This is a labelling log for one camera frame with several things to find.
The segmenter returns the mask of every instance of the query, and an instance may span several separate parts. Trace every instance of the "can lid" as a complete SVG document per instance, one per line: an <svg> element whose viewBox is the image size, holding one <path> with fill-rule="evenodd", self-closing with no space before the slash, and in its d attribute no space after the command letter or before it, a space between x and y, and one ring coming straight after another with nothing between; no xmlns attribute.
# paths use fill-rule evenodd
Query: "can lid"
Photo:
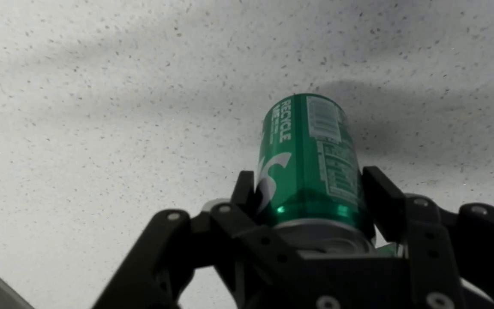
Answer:
<svg viewBox="0 0 494 309"><path fill-rule="evenodd" d="M362 231L333 219L292 219L275 226L275 229L307 259L345 257L372 252L372 243Z"/></svg>

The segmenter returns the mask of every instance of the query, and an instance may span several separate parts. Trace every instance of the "green can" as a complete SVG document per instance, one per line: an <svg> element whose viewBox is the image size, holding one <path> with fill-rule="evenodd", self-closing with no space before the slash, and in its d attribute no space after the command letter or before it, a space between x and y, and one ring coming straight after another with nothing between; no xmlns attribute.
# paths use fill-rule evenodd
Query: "green can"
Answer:
<svg viewBox="0 0 494 309"><path fill-rule="evenodd" d="M343 109L295 94L264 118L257 217L304 255L369 252L359 162Z"/></svg>

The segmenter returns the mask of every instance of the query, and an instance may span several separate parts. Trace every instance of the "can label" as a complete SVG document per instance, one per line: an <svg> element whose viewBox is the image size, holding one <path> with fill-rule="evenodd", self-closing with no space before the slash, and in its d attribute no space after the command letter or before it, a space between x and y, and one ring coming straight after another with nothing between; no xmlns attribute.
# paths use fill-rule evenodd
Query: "can label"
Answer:
<svg viewBox="0 0 494 309"><path fill-rule="evenodd" d="M264 118L257 188L266 223L331 217L359 224L359 166L343 109L317 94L276 102Z"/></svg>

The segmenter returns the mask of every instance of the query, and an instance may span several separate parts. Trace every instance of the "screw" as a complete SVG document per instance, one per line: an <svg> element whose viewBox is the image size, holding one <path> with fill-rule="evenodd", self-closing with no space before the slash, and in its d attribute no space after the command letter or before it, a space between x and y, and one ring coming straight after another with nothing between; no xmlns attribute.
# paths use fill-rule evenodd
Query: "screw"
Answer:
<svg viewBox="0 0 494 309"><path fill-rule="evenodd" d="M484 205L472 205L470 209L472 209L472 212L477 212L480 216L487 214L487 209Z"/></svg>
<svg viewBox="0 0 494 309"><path fill-rule="evenodd" d="M427 207L427 205L429 205L429 200L425 200L425 198L413 198L413 204L422 205L422 207Z"/></svg>
<svg viewBox="0 0 494 309"><path fill-rule="evenodd" d="M220 204L230 204L230 198L227 198L227 197L211 198L203 205L203 211L211 212L211 209L220 205Z"/></svg>
<svg viewBox="0 0 494 309"><path fill-rule="evenodd" d="M340 301L331 295L321 295L316 301L317 309L340 309Z"/></svg>
<svg viewBox="0 0 494 309"><path fill-rule="evenodd" d="M166 217L172 221L180 219L180 212L170 212Z"/></svg>
<svg viewBox="0 0 494 309"><path fill-rule="evenodd" d="M425 295L425 303L431 309L455 309L455 301L441 291L432 291Z"/></svg>
<svg viewBox="0 0 494 309"><path fill-rule="evenodd" d="M220 212L230 212L232 207L228 204L218 207Z"/></svg>

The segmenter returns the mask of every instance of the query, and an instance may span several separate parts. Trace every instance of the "black metal bracket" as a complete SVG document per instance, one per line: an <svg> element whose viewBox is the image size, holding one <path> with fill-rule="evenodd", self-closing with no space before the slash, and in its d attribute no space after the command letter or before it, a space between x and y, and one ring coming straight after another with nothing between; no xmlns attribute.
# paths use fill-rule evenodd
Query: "black metal bracket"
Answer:
<svg viewBox="0 0 494 309"><path fill-rule="evenodd" d="M494 207L460 214L403 193L379 168L364 168L369 211L403 257L304 259L254 219L254 173L242 171L230 202L191 217L158 212L94 309L177 309L196 267L215 265L239 309L492 309L463 289L467 277L494 298Z"/></svg>

